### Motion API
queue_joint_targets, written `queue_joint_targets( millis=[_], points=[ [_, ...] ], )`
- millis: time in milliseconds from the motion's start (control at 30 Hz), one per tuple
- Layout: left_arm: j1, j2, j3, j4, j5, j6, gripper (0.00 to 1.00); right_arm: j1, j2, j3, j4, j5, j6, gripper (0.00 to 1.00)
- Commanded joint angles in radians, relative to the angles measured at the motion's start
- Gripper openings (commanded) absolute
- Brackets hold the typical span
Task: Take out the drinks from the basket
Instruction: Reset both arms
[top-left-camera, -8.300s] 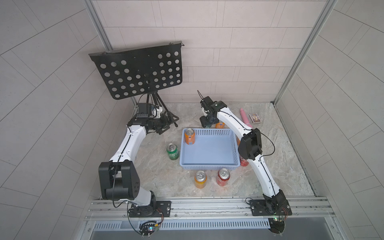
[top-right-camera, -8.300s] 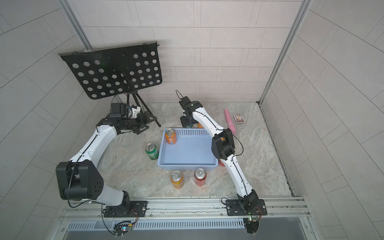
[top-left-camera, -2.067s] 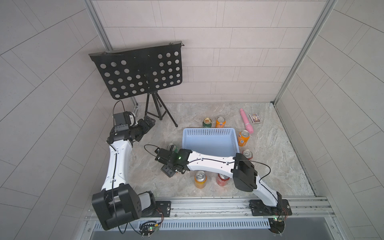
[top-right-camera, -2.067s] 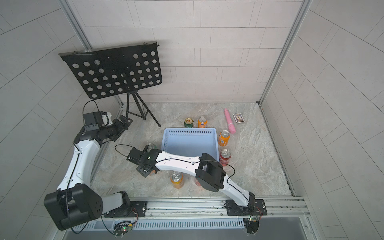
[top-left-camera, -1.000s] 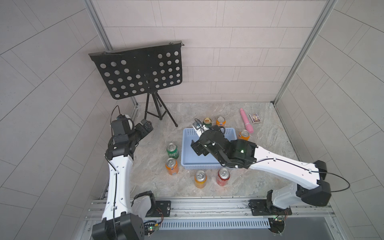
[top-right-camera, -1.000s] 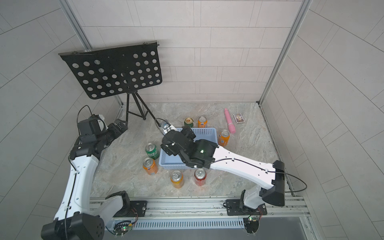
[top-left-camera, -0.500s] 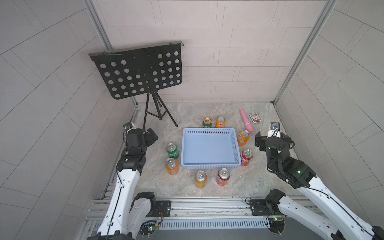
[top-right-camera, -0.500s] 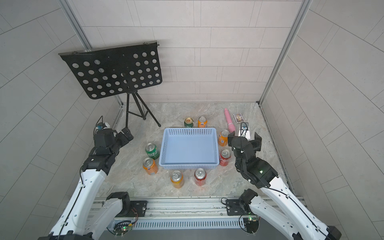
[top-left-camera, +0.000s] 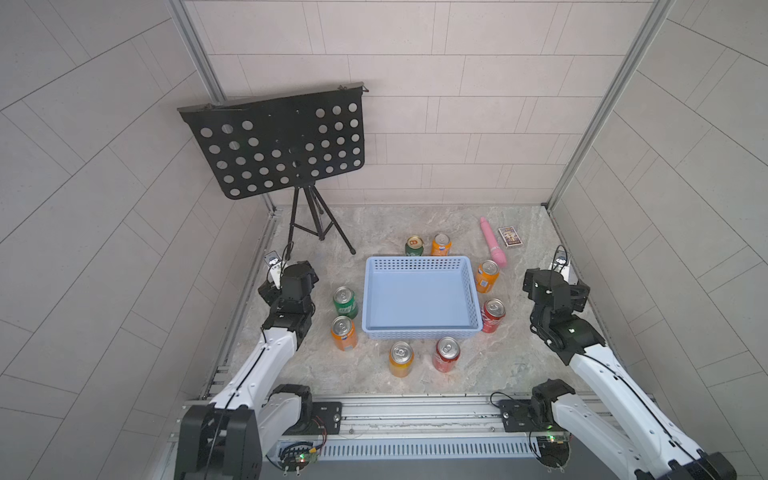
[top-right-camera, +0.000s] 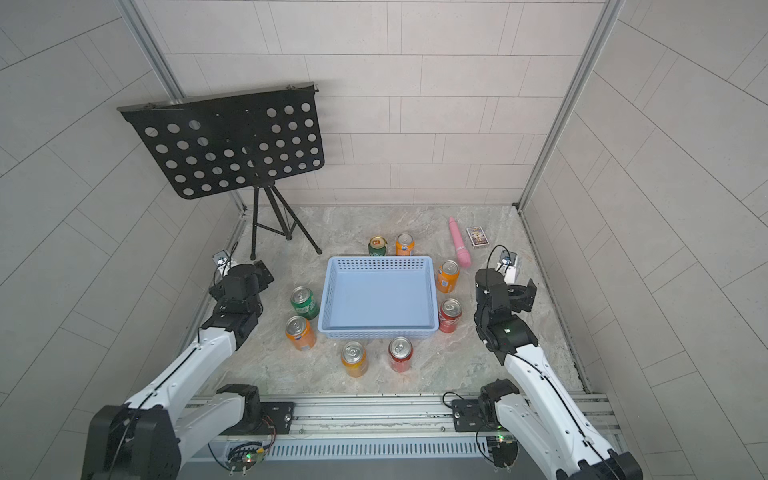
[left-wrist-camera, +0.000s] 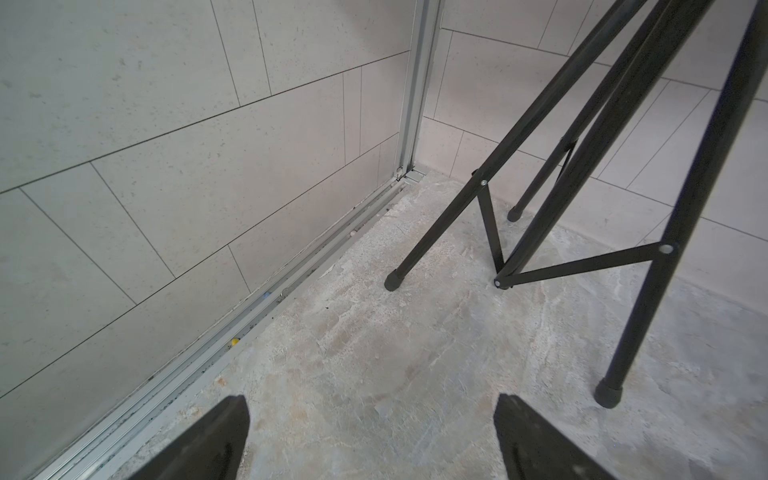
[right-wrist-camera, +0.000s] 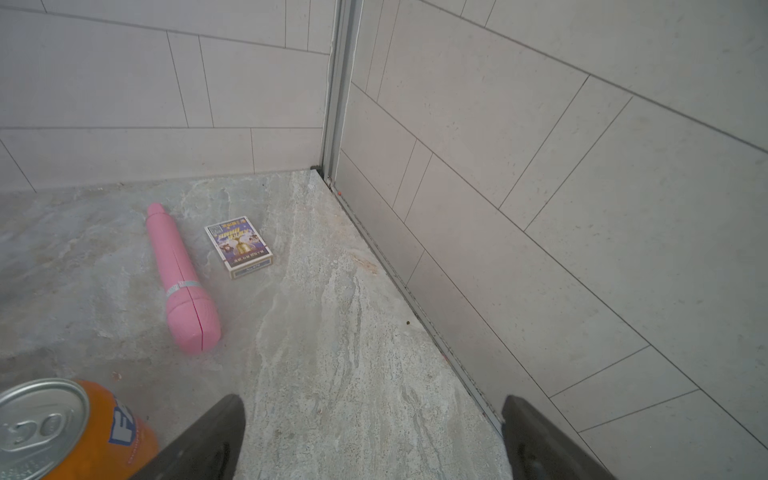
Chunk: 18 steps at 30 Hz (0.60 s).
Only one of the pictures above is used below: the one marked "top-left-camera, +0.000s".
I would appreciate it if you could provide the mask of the green Sprite can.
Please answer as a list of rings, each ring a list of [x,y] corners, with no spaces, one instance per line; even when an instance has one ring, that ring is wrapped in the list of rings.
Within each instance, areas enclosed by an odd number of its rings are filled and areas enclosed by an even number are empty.
[[[358,315],[355,292],[349,287],[339,287],[333,295],[333,302],[338,316],[354,319]]]

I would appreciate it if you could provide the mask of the orange soda can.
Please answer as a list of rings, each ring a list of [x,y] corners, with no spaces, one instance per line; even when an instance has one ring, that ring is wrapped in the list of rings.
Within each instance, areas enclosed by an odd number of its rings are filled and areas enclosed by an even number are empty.
[[[341,351],[349,351],[357,346],[357,332],[353,320],[347,316],[334,319],[330,329],[335,346]]]

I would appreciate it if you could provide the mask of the red cola can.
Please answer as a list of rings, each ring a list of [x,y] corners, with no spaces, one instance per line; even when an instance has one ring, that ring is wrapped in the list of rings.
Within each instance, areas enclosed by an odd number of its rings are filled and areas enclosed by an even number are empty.
[[[453,337],[443,337],[435,345],[433,366],[439,372],[450,372],[455,368],[460,355],[461,348],[458,341]]]
[[[505,316],[506,307],[500,299],[492,298],[487,300],[482,307],[482,331],[494,333]]]

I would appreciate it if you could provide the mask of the orange Fanta can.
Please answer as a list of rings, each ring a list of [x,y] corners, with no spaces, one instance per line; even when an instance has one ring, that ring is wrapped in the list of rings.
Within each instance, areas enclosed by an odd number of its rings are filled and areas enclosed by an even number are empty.
[[[500,267],[493,260],[482,262],[476,271],[475,284],[478,293],[489,293],[500,275]]]
[[[447,256],[450,254],[452,243],[450,237],[445,233],[438,233],[434,236],[431,244],[432,256]]]

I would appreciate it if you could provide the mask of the yellow-orange Schweppes can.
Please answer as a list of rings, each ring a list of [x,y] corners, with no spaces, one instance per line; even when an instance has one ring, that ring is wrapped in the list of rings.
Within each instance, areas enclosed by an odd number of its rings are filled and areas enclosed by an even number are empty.
[[[395,342],[389,352],[389,370],[398,378],[407,377],[412,369],[414,351],[406,341]]]

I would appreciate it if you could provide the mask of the green gold-top tea can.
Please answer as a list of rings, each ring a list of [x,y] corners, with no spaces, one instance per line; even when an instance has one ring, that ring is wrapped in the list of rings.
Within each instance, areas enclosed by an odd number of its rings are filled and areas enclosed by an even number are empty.
[[[406,256],[422,256],[424,252],[424,242],[417,236],[413,235],[406,240],[404,247]]]

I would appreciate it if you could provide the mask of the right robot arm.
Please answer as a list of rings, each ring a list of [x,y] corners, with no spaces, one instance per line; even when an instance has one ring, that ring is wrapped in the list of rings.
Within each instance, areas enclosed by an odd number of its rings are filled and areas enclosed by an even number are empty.
[[[616,420],[594,413],[562,380],[532,390],[530,412],[541,430],[575,435],[622,479],[734,479],[720,452],[707,453],[669,419],[623,369],[605,339],[580,317],[590,288],[568,283],[557,270],[526,271],[523,291],[533,302],[530,330],[570,367]]]

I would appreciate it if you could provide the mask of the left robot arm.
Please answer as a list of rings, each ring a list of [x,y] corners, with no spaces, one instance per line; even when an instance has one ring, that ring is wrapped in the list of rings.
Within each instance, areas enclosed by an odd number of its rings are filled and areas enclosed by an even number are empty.
[[[307,423],[310,390],[276,386],[312,325],[318,276],[311,264],[283,264],[258,289],[270,312],[257,346],[232,380],[205,405],[193,405],[180,424],[174,477],[257,479],[264,455],[297,424]]]

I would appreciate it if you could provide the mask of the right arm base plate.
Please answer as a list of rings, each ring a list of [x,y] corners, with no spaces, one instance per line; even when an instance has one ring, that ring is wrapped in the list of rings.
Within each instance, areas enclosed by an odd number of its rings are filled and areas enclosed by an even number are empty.
[[[529,400],[502,399],[495,403],[501,414],[507,433],[536,433],[558,427],[550,403],[531,398]]]

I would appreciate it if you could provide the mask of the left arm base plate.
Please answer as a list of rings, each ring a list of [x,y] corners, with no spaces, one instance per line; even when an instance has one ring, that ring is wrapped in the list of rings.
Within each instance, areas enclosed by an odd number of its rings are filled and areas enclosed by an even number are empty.
[[[341,402],[313,402],[311,410],[302,407],[299,421],[285,434],[287,436],[337,435],[340,432],[342,413]]]

